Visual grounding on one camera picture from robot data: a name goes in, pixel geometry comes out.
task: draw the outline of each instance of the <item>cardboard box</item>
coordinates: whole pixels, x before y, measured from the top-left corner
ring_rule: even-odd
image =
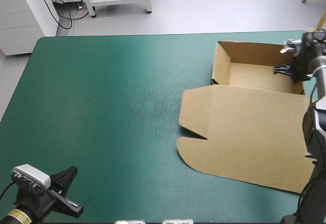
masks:
[[[301,82],[273,74],[287,63],[282,45],[219,42],[214,84],[183,94],[180,125],[206,139],[181,137],[183,160],[206,174],[301,192],[313,165],[302,132],[309,106]]]

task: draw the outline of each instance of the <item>floor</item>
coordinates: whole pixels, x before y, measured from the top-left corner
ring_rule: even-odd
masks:
[[[316,26],[326,0],[152,0],[153,12],[146,13],[145,4],[97,7],[96,18],[77,20],[66,31],[58,28],[58,36],[143,35],[182,33],[221,33],[307,30]],[[77,10],[77,18],[86,7]],[[57,6],[62,14],[64,9]],[[0,52],[0,119],[17,86],[29,55],[5,57]]]

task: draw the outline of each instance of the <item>black cable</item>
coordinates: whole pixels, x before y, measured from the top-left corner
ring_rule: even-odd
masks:
[[[59,26],[61,26],[63,29],[66,29],[66,30],[69,30],[70,28],[72,28],[72,20],[70,20],[70,27],[64,27],[63,25],[61,25],[61,24],[59,23],[59,21],[57,21],[57,19],[55,18],[55,16],[52,14],[52,11],[51,11],[49,5],[47,4],[46,0],[43,0],[43,1],[45,2],[46,6],[47,6],[47,9],[49,10],[49,12],[50,12],[52,18],[56,21],[56,23],[57,23]]]
[[[0,195],[0,200],[2,199],[2,197],[5,195],[5,193],[6,193],[6,191],[12,186],[12,185],[14,185],[15,183],[14,182],[12,182],[12,183],[10,183],[6,188],[5,188],[5,190],[2,192],[2,194]]]
[[[313,88],[312,91],[311,91],[311,94],[310,94],[310,103],[309,103],[309,106],[311,106],[311,104],[312,104],[312,97],[313,97],[313,95],[314,95],[314,92],[315,92],[315,90],[316,90],[316,87],[317,87],[317,81],[316,81],[316,83],[315,83],[314,88]]]
[[[61,15],[61,14],[59,14],[59,13],[57,13],[60,17],[62,17],[62,18],[64,18],[64,19],[69,19],[69,20],[79,20],[79,19],[83,19],[83,18],[85,18],[88,14],[89,14],[89,12],[87,12],[85,15],[83,15],[82,17],[79,17],[79,18],[68,18],[68,17],[65,17],[65,16],[63,16],[63,15]]]
[[[62,16],[62,15],[59,14],[59,13],[58,13],[58,15],[59,15],[60,17],[64,18],[64,19],[70,19],[70,18],[67,18],[67,17],[65,17],[65,16]],[[79,17],[79,18],[72,18],[72,20],[83,19],[83,18],[85,18],[87,15],[88,15],[88,12],[87,12],[85,15],[83,15],[82,17]]]

